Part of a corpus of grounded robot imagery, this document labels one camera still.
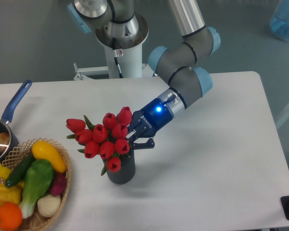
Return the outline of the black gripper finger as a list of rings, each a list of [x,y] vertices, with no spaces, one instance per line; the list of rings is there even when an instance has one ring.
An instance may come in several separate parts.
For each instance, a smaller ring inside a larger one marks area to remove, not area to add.
[[[154,148],[155,142],[153,138],[149,138],[146,142],[136,143],[135,140],[129,138],[129,144],[131,144],[132,148]]]

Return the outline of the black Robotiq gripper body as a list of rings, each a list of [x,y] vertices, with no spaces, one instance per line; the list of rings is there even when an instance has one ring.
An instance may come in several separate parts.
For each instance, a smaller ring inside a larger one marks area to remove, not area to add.
[[[134,134],[127,138],[128,142],[134,142],[138,138],[151,138],[173,119],[168,103],[174,101],[174,97],[169,97],[166,101],[155,98],[145,107],[132,114],[132,121],[128,125],[128,134]]]

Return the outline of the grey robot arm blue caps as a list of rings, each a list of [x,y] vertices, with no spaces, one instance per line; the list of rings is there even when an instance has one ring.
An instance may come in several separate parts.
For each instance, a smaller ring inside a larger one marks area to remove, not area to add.
[[[174,50],[159,46],[148,57],[149,67],[168,89],[133,113],[128,126],[133,149],[153,148],[155,134],[212,88],[210,74],[196,63],[219,48],[219,34],[205,25],[195,0],[170,0],[168,4],[183,42]],[[79,29],[94,32],[103,45],[110,78],[141,77],[148,26],[135,12],[134,1],[73,0],[67,9]]]

